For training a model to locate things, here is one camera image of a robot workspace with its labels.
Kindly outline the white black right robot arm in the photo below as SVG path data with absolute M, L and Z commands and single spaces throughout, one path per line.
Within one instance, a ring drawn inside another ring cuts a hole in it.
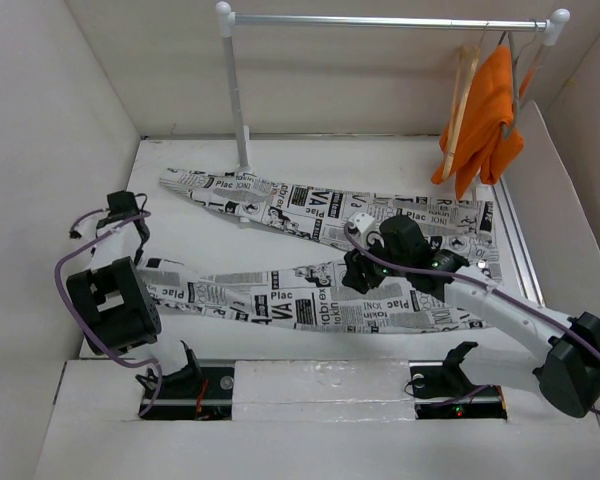
M 389 277 L 506 334 L 520 352 L 465 341 L 426 373 L 412 372 L 405 390 L 446 409 L 483 391 L 507 386 L 542 396 L 573 418 L 596 412 L 600 398 L 600 318 L 575 317 L 509 293 L 453 250 L 431 247 L 420 226 L 400 215 L 382 223 L 355 214 L 344 226 L 345 286 L 366 294 Z

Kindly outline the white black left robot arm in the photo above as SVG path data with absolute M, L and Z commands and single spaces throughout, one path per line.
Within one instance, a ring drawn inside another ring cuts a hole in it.
M 138 380 L 147 389 L 160 386 L 181 396 L 196 394 L 204 383 L 193 350 L 167 336 L 157 305 L 141 278 L 139 263 L 150 238 L 149 213 L 138 194 L 122 190 L 107 195 L 107 207 L 81 220 L 70 236 L 88 241 L 91 259 L 84 270 L 66 278 L 64 291 L 92 352 L 133 368 L 144 367 Z

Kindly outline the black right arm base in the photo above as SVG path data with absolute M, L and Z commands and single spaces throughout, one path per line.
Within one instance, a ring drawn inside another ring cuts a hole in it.
M 414 399 L 417 420 L 507 420 L 499 387 L 474 385 L 442 365 L 410 366 L 403 392 Z

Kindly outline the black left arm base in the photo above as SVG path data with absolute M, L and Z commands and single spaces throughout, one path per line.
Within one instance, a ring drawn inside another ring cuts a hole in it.
M 202 360 L 200 372 L 184 385 L 170 375 L 143 420 L 223 421 L 232 418 L 235 362 Z

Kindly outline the wooden clothes hanger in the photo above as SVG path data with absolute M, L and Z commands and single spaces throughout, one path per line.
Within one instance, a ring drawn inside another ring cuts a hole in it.
M 463 45 L 459 50 L 451 115 L 446 130 L 446 142 L 442 148 L 443 181 L 446 181 L 451 174 L 471 86 L 480 61 L 480 54 L 481 49 L 478 45 Z

